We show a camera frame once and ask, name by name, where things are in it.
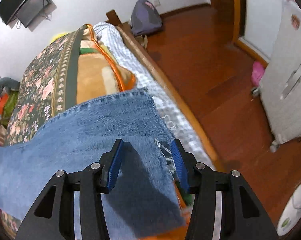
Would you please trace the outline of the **green patterned storage box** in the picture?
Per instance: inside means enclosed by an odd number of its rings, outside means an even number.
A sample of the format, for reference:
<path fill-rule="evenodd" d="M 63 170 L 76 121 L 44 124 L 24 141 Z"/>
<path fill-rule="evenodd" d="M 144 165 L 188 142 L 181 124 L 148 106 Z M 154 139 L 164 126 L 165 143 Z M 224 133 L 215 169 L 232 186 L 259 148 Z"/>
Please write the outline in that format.
<path fill-rule="evenodd" d="M 7 102 L 4 105 L 3 113 L 1 115 L 2 119 L 1 119 L 0 123 L 5 128 L 8 126 L 8 122 L 9 122 L 9 120 L 12 116 L 12 113 L 16 107 L 17 100 L 18 100 L 18 92 L 17 91 L 11 92 L 8 96 Z"/>

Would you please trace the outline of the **floral green bed blanket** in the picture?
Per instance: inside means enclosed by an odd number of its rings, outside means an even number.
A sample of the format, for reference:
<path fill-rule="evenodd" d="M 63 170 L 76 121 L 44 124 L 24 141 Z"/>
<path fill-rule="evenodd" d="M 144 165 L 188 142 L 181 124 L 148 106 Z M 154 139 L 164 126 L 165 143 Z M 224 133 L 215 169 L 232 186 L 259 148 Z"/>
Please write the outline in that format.
<path fill-rule="evenodd" d="M 83 25 L 56 39 L 31 61 L 20 82 L 4 146 L 29 141 L 49 119 L 76 105 L 80 43 L 88 31 Z"/>

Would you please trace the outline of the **pink bag on floor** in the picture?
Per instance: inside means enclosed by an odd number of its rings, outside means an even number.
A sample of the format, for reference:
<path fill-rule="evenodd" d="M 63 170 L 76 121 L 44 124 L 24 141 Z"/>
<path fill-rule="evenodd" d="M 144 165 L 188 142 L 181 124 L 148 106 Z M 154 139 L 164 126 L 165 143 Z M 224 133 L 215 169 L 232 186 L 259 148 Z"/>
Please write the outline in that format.
<path fill-rule="evenodd" d="M 258 87 L 261 78 L 264 76 L 265 68 L 259 61 L 255 61 L 252 65 L 251 81 L 255 87 Z"/>

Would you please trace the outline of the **white round appliance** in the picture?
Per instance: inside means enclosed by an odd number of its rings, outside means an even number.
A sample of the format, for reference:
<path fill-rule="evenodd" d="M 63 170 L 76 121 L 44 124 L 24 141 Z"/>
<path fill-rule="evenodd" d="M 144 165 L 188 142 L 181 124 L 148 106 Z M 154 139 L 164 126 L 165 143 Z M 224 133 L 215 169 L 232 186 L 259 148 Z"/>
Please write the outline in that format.
<path fill-rule="evenodd" d="M 301 220 L 301 183 L 289 198 L 277 224 L 279 237 L 287 236 Z"/>

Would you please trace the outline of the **blue denim jeans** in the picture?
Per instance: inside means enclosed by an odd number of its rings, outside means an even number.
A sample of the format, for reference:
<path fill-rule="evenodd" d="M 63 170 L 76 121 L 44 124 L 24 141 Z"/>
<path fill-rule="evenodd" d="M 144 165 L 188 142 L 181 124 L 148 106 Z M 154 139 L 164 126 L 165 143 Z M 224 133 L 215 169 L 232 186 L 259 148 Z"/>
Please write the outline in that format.
<path fill-rule="evenodd" d="M 185 224 L 166 149 L 173 136 L 147 90 L 92 99 L 47 121 L 25 143 L 0 148 L 0 209 L 22 220 L 57 170 L 81 171 L 116 139 L 125 155 L 115 187 L 102 196 L 111 239 L 139 239 Z"/>

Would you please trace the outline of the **white refrigerator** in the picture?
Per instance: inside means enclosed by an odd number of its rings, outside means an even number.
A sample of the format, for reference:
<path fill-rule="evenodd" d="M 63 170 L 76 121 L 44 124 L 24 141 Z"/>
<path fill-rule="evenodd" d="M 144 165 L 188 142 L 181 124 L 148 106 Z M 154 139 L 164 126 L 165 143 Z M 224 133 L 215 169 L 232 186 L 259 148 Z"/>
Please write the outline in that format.
<path fill-rule="evenodd" d="M 270 150 L 301 137 L 301 10 L 285 2 L 259 92 L 274 140 Z"/>

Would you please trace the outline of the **small black wall monitor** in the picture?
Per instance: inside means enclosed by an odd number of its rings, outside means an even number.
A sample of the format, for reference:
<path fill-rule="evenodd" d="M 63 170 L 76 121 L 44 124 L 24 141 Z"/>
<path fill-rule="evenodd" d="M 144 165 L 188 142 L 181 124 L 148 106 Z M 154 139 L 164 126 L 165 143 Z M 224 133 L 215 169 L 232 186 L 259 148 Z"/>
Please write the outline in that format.
<path fill-rule="evenodd" d="M 17 11 L 16 17 L 24 26 L 28 27 L 37 16 L 42 16 L 49 20 L 45 8 L 51 4 L 51 0 L 27 0 Z"/>

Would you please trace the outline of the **orange box on pile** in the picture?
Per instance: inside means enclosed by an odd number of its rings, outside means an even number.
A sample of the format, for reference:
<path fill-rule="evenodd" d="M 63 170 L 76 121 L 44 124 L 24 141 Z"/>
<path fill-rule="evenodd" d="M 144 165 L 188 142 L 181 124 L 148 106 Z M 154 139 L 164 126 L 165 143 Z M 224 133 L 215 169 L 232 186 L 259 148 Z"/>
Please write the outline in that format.
<path fill-rule="evenodd" d="M 7 103 L 8 101 L 8 94 L 4 94 L 3 96 L 0 96 L 0 115 L 3 114 L 3 111 L 4 111 L 4 107 L 5 107 L 5 104 Z"/>

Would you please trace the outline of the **wooden door frame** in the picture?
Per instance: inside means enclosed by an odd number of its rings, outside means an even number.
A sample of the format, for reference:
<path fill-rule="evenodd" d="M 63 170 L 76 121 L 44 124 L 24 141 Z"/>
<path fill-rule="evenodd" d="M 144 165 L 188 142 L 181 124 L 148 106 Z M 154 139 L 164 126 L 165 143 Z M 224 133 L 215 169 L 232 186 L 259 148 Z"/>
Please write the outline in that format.
<path fill-rule="evenodd" d="M 211 0 L 211 6 L 217 10 L 218 18 L 232 24 L 232 43 L 267 67 L 269 59 L 244 38 L 246 24 L 246 0 Z"/>

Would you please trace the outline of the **orange brown fleece blanket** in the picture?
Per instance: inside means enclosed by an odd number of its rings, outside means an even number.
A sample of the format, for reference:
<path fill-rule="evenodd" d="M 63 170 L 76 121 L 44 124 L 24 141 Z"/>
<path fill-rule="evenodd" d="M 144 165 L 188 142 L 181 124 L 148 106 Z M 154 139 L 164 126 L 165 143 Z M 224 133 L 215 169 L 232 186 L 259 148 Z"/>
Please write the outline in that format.
<path fill-rule="evenodd" d="M 78 58 L 77 103 L 131 90 L 136 81 L 135 75 L 121 67 L 104 43 L 97 40 L 93 26 L 86 24 Z"/>

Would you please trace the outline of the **grey plush toy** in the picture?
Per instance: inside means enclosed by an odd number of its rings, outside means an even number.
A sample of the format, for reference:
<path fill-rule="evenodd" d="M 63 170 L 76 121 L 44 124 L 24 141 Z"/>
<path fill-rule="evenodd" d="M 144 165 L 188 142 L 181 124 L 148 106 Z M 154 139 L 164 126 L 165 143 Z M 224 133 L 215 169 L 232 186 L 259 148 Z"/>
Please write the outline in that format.
<path fill-rule="evenodd" d="M 4 94 L 10 95 L 11 92 L 17 92 L 20 87 L 20 82 L 10 78 L 3 77 L 0 79 L 0 96 Z"/>

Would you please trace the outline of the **purple grey backpack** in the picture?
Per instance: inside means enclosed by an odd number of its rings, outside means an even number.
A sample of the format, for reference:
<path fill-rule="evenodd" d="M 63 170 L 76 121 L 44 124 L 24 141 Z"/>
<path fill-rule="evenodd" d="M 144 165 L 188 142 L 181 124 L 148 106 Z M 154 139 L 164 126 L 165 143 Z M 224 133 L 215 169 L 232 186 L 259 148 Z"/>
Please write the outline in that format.
<path fill-rule="evenodd" d="M 134 36 L 154 33 L 162 28 L 162 19 L 148 0 L 138 0 L 130 18 L 131 32 Z"/>

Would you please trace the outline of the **yellow curved pillow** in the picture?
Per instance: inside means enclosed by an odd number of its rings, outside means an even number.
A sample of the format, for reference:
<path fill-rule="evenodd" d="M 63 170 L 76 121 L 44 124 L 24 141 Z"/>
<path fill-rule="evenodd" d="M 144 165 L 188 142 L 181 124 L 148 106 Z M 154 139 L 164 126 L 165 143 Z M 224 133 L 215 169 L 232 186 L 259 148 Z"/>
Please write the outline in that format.
<path fill-rule="evenodd" d="M 59 34 L 56 34 L 54 35 L 51 40 L 50 40 L 50 43 L 54 42 L 55 40 L 67 35 L 68 33 L 67 32 L 63 32 L 63 33 L 59 33 Z"/>

